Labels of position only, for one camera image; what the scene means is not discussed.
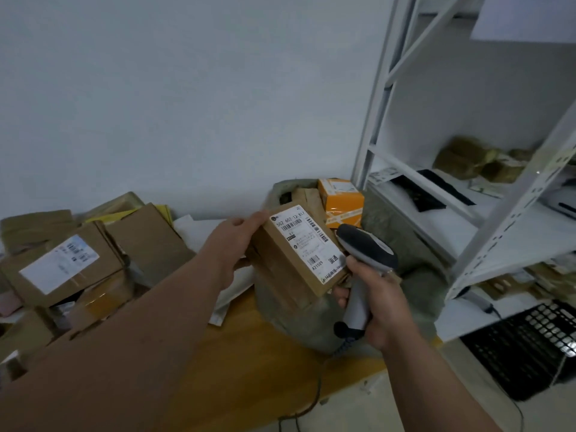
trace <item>yellow package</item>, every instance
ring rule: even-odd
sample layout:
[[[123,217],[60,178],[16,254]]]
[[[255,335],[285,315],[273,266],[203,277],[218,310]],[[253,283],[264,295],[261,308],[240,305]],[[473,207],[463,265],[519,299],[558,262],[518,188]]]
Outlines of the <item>yellow package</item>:
[[[326,225],[337,229],[342,223],[360,227],[364,195],[349,180],[321,178],[318,191],[326,210]]]
[[[168,224],[172,225],[172,215],[170,214],[170,208],[168,207],[168,205],[167,204],[155,204],[154,206],[156,206],[156,209],[159,210],[159,212],[162,214],[162,216],[168,222]],[[104,223],[106,225],[106,224],[114,223],[114,221],[118,221],[118,220],[124,218],[126,215],[131,214],[132,212],[135,212],[137,210],[138,209],[131,209],[129,211],[117,212],[115,214],[102,215],[101,217],[89,218],[85,222],[86,223],[92,223],[93,221],[102,221],[102,223]]]

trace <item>person's left hand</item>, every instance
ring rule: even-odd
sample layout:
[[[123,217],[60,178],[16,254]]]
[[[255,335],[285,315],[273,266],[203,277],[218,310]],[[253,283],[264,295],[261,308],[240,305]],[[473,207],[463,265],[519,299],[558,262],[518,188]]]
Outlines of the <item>person's left hand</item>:
[[[254,212],[246,220],[231,218],[223,221],[212,231],[200,249],[198,256],[207,263],[216,263],[223,276],[222,289],[230,286],[234,280],[234,270],[249,265],[242,258],[254,232],[268,218],[267,211]]]

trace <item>person's right arm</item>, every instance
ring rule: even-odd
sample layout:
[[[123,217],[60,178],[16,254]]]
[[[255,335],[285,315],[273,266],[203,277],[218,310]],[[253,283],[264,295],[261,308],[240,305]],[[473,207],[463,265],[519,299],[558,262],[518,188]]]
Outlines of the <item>person's right arm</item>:
[[[382,352],[392,392],[407,432],[500,431],[448,364],[422,338],[400,285],[392,276],[347,258],[348,268],[368,285],[372,320],[368,342]],[[334,295],[345,306],[348,290]]]

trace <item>hand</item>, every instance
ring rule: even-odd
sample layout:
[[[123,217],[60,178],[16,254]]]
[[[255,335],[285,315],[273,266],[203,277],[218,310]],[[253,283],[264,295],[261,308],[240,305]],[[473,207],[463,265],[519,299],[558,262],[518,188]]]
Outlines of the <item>hand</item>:
[[[371,346],[384,351],[398,332],[405,329],[417,330],[400,284],[391,275],[381,277],[376,270],[353,256],[346,258],[346,265],[368,286],[372,319],[366,327],[366,339]],[[342,287],[334,287],[332,290],[332,295],[342,308],[348,303],[349,293],[347,288]]]
[[[222,274],[223,286],[226,289],[234,280],[234,270],[249,265],[242,258],[254,232],[268,218],[267,211],[254,212],[248,219],[231,218],[223,221],[212,231],[200,249],[197,257],[207,264],[216,264]]]

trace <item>barcode scanner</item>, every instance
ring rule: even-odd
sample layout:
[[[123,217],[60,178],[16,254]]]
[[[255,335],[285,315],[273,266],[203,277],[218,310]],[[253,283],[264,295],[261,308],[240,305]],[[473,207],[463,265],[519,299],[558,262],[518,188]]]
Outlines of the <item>barcode scanner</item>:
[[[336,229],[338,241],[349,254],[383,275],[398,268],[398,257],[383,241],[356,226],[342,224]],[[334,334],[346,340],[364,336],[371,318],[368,304],[368,286],[359,276],[352,276],[348,306],[342,321],[334,324]]]

